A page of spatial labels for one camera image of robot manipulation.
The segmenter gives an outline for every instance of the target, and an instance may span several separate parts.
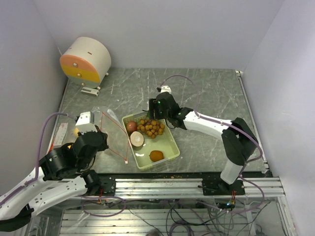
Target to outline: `countertop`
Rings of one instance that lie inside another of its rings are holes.
[[[111,68],[109,76],[105,77],[100,85],[101,91],[98,97],[82,94],[81,87],[69,81],[61,111],[78,116],[81,112],[92,110],[94,106],[105,106],[113,110],[121,121],[126,115],[146,110],[148,99],[158,94],[157,86],[173,74],[188,76],[197,83],[201,93],[200,113],[221,119],[241,117],[254,131],[249,108],[234,70]],[[171,87],[172,95],[180,106],[195,107],[196,90],[188,80],[175,77],[167,81],[166,85]],[[66,117],[59,117],[57,129],[62,122],[68,122],[68,131],[63,143],[74,142],[75,122]],[[92,169],[98,173],[220,172],[223,170],[227,157],[222,141],[197,131],[177,128],[171,132],[181,152],[173,161],[142,171],[137,168],[131,152],[126,165],[122,158],[115,157],[110,150],[106,150],[97,154]],[[265,171],[263,160],[250,163],[245,170]]]

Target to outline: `robotic arm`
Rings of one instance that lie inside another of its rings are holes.
[[[88,114],[81,114],[77,123],[93,117],[92,113]],[[98,151],[108,149],[107,134],[102,133],[97,126],[86,128],[88,130],[81,127],[74,143],[53,149],[41,158],[37,180],[26,184],[35,177],[34,169],[23,181],[0,197],[0,231],[19,229],[44,210],[74,196],[94,194],[100,188],[101,183],[94,170],[85,171],[69,182],[59,183],[63,178],[86,169]]]
[[[180,108],[169,92],[169,87],[166,87],[155,99],[149,99],[150,119],[165,119],[174,127],[196,130],[222,140],[228,161],[220,177],[227,184],[234,183],[256,146],[243,134],[223,124],[236,126],[257,141],[251,129],[242,118],[223,120],[202,114],[197,116],[191,108]],[[217,120],[218,123],[200,118],[200,116]]]

